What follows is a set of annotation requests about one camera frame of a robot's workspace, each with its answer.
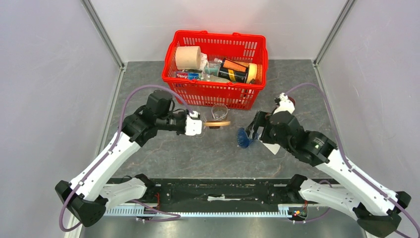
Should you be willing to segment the white paper coffee filter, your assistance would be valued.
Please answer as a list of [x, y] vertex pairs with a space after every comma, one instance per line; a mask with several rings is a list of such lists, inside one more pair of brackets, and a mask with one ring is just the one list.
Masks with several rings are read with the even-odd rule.
[[281, 146], [276, 142], [275, 138], [267, 133], [260, 135], [259, 141], [274, 155], [276, 155], [281, 148]]

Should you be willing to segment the round wooden dripper holder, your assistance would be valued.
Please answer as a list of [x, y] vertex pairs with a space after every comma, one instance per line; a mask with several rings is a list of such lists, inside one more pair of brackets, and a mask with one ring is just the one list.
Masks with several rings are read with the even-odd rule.
[[221, 127], [221, 126], [229, 126], [231, 121], [206, 121], [203, 123], [203, 126], [206, 127]]

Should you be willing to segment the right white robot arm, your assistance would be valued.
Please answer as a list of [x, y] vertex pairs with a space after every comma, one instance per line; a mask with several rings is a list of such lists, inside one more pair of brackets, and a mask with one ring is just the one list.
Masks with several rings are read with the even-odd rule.
[[397, 231], [402, 220], [400, 213], [408, 207], [411, 196], [404, 191], [388, 190], [359, 172], [355, 164], [343, 160], [337, 145], [321, 132], [305, 130], [288, 111], [257, 112], [243, 131], [246, 139], [280, 146], [344, 187], [336, 190], [296, 174], [287, 184], [289, 201], [298, 203], [304, 199], [327, 205], [356, 220], [361, 228], [378, 238]]

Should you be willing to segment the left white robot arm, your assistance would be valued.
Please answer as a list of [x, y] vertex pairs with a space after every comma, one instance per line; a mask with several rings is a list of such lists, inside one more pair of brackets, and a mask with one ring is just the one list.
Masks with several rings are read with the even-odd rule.
[[106, 183], [134, 153], [139, 151], [158, 131], [174, 131], [178, 135], [201, 134], [201, 114], [176, 92], [158, 86], [146, 104], [125, 116], [121, 110], [119, 126], [102, 152], [71, 181], [61, 180], [55, 191], [62, 202], [58, 224], [63, 232], [80, 225], [94, 225], [106, 211], [127, 201], [141, 199], [151, 202], [156, 184], [144, 174], [112, 187]]

